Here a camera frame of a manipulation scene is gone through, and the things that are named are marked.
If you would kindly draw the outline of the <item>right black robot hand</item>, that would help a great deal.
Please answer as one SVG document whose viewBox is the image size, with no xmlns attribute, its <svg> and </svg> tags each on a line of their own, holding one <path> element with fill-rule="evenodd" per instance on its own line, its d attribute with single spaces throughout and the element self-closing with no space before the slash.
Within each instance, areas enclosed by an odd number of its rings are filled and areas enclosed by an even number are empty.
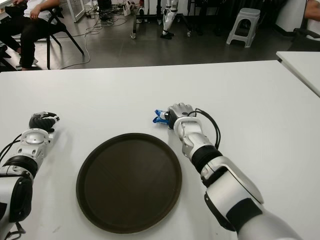
<svg viewBox="0 0 320 240">
<path fill-rule="evenodd" d="M 191 105 L 184 104 L 183 102 L 169 106 L 167 112 L 164 114 L 165 119 L 168 121 L 169 129 L 173 130 L 176 120 L 181 117 L 186 117 L 193 110 Z"/>
</svg>

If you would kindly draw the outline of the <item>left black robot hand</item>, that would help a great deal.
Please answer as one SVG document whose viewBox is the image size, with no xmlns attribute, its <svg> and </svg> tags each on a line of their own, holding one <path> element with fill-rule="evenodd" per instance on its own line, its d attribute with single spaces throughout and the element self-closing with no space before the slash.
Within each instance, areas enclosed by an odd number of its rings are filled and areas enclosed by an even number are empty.
<svg viewBox="0 0 320 240">
<path fill-rule="evenodd" d="M 60 120 L 60 117 L 52 112 L 34 113 L 29 120 L 29 129 L 41 129 L 48 133 L 55 131 L 54 125 Z"/>
</svg>

